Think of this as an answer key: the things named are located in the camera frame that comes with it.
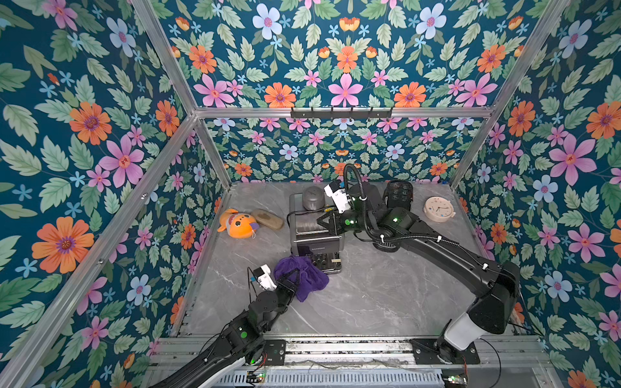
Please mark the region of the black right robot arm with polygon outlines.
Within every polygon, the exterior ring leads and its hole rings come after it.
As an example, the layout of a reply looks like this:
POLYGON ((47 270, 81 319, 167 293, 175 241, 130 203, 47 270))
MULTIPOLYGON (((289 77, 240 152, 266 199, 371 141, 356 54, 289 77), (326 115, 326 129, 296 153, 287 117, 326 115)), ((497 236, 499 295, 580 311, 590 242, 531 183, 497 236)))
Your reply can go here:
POLYGON ((433 229, 430 221, 453 218, 451 202, 430 197, 424 204, 425 217, 420 218, 411 211, 411 183, 392 180, 380 192, 363 181, 353 164, 344 166, 342 179, 324 187, 323 196, 332 201, 332 208, 317 222, 330 234, 363 232, 381 252, 413 252, 449 273, 473 294, 472 304, 446 324, 433 344, 412 340, 413 347, 422 347, 422 356, 456 364, 465 361, 471 345, 481 337, 505 332, 520 294, 519 267, 477 255, 433 229))

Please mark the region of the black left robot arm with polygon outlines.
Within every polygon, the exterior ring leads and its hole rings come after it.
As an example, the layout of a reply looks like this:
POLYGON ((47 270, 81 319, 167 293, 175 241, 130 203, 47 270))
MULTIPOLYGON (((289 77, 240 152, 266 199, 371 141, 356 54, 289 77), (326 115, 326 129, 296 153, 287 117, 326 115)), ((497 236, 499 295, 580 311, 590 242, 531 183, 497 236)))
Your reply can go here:
POLYGON ((276 288, 258 294, 248 308, 233 318, 194 359, 156 387, 212 387, 231 371, 258 361, 264 334, 287 312, 300 285, 299 270, 280 276, 276 288))

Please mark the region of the purple microfiber cloth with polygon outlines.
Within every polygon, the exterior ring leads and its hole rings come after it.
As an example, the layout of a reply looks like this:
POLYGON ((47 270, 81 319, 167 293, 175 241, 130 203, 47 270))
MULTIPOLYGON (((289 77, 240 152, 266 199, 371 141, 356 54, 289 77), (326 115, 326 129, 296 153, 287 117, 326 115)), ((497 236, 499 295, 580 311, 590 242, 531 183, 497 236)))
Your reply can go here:
POLYGON ((297 286, 296 298, 305 302, 313 292, 324 290, 329 283, 328 275, 313 265, 308 256, 291 255, 281 259, 275 269, 275 278, 287 279, 297 286))

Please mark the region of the silver espresso coffee machine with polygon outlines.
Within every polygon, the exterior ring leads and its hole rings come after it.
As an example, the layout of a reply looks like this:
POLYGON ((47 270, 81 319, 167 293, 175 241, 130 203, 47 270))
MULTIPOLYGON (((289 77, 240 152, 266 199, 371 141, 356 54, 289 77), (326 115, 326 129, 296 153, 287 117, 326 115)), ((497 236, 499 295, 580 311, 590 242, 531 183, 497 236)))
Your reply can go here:
POLYGON ((321 187, 312 186, 289 196, 289 226, 291 253, 305 256, 322 272, 330 275, 342 270, 341 251, 344 240, 334 232, 336 210, 321 187))

